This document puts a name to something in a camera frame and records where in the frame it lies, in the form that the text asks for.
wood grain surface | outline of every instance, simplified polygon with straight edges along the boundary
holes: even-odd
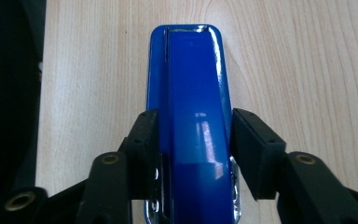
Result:
[[[223,37],[231,103],[255,112],[287,151],[320,157],[358,190],[358,1],[49,0],[37,186],[87,178],[145,110],[154,28],[210,23]],[[241,182],[241,223],[280,223]],[[143,223],[133,202],[134,223]]]

wooden table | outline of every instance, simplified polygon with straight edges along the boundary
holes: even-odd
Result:
[[[87,178],[145,110],[153,29],[210,23],[223,37],[233,107],[255,112],[287,151],[320,157],[358,190],[358,1],[48,1],[36,184]],[[241,182],[241,223],[280,223]],[[142,203],[133,204],[143,222]]]

metal screw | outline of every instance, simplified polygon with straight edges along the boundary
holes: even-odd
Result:
[[[33,202],[34,199],[35,195],[31,191],[19,193],[7,201],[5,204],[5,209],[10,212],[21,210]]]
[[[117,161],[118,161],[118,156],[115,155],[108,155],[103,157],[103,164],[105,165],[113,164]]]
[[[305,154],[300,154],[296,156],[296,159],[298,161],[301,161],[302,163],[308,164],[308,165],[313,165],[316,163],[316,160],[314,158],[312,158],[311,156],[307,156]]]

chrome part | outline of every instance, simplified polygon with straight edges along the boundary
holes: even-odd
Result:
[[[7,201],[5,204],[5,209],[10,212],[21,210],[33,202],[34,199],[34,193],[31,191],[19,193]]]
[[[156,172],[155,172],[155,180],[158,179],[158,168],[156,168]]]
[[[232,181],[232,202],[234,208],[234,220],[235,223],[240,221],[241,217],[241,197],[240,197],[240,180],[238,165],[234,160],[234,157],[229,158],[231,162],[231,181]]]
[[[145,200],[145,219],[147,224],[159,223],[159,202],[158,200]]]

